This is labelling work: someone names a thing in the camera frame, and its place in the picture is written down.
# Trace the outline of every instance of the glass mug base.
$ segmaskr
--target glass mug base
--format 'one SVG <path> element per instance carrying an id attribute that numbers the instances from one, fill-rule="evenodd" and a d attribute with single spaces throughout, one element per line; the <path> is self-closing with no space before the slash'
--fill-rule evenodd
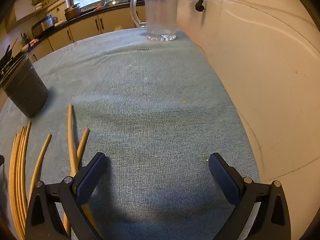
<path id="1" fill-rule="evenodd" d="M 151 41 L 173 41 L 176 38 L 176 35 L 174 35 L 174 34 L 163 34 L 163 35 L 148 34 L 147 38 L 148 38 L 148 40 L 151 40 Z"/>

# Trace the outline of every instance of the black cable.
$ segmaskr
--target black cable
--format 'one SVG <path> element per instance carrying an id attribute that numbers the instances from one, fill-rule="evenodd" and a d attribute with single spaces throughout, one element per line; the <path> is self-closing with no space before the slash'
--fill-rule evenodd
<path id="1" fill-rule="evenodd" d="M 203 0 L 199 0 L 197 3 L 196 3 L 196 10 L 198 12 L 203 12 L 204 11 L 204 6 L 202 5 L 203 3 Z"/>

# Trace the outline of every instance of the black cabinet handle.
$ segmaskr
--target black cabinet handle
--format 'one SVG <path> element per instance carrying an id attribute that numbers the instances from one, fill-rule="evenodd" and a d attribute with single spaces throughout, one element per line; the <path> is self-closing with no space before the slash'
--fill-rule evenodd
<path id="1" fill-rule="evenodd" d="M 97 30 L 99 30 L 99 27 L 98 27 L 98 22 L 97 22 L 97 20 L 95 20 L 96 21 L 96 26 L 97 26 Z"/>
<path id="2" fill-rule="evenodd" d="M 100 22 L 101 22 L 101 28 L 102 30 L 104 30 L 104 27 L 103 27 L 103 23 L 102 23 L 102 19 L 100 18 Z"/>
<path id="3" fill-rule="evenodd" d="M 69 40 L 71 41 L 71 38 L 70 38 L 70 35 L 69 35 L 69 30 L 67 30 L 67 34 L 68 34 Z"/>

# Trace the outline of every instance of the frosted glass mug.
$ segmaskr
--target frosted glass mug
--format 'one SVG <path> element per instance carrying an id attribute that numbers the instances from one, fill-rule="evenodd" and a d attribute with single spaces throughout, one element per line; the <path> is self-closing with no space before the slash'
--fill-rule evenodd
<path id="1" fill-rule="evenodd" d="M 152 41 L 172 41 L 176 38 L 178 0 L 144 0 L 147 22 L 141 22 L 136 12 L 137 0 L 130 2 L 130 14 L 139 27 L 147 27 Z"/>

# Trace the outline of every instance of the black countertop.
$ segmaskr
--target black countertop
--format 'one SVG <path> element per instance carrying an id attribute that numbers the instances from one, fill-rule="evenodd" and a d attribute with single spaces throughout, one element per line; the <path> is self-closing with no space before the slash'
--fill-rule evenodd
<path id="1" fill-rule="evenodd" d="M 137 0 L 137 6 L 143 6 L 143 5 L 144 5 L 144 0 Z M 52 28 L 43 37 L 41 37 L 39 39 L 39 41 L 35 45 L 33 45 L 31 48 L 29 48 L 27 50 L 27 52 L 28 53 L 31 52 L 43 40 L 45 40 L 46 38 L 50 37 L 52 34 L 55 34 L 56 32 L 68 27 L 69 25 L 71 25 L 73 23 L 82 21 L 84 19 L 87 19 L 89 17 L 95 16 L 95 15 L 98 15 L 98 14 L 101 14 L 101 13 L 105 13 L 105 12 L 109 12 L 109 11 L 113 11 L 113 10 L 118 10 L 118 9 L 122 9 L 122 8 L 128 8 L 128 7 L 130 7 L 130 0 L 129 0 L 129 2 L 126 2 L 126 3 L 116 4 L 116 5 L 112 5 L 112 6 L 109 6 L 109 7 L 105 7 L 105 8 L 100 9 L 100 10 L 84 13 L 84 14 L 80 15 L 77 18 L 74 18 L 74 19 L 72 19 L 70 21 L 64 22 L 64 23 Z"/>

